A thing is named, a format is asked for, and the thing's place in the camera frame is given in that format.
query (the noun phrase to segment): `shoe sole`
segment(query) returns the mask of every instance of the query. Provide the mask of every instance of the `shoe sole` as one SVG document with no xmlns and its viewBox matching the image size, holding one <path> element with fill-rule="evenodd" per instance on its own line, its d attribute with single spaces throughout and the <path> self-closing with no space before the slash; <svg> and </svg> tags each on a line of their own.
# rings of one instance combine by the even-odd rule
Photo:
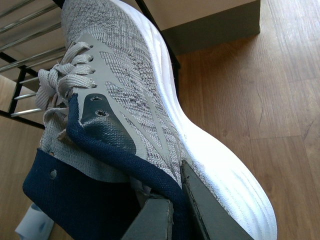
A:
<svg viewBox="0 0 320 240">
<path fill-rule="evenodd" d="M 131 6 L 111 1 L 130 16 L 141 32 L 148 46 L 164 107 L 191 161 L 201 169 L 216 198 L 254 239 L 276 240 L 275 213 L 256 178 L 231 150 L 193 124 L 181 109 L 169 53 L 158 30 Z"/>
</svg>

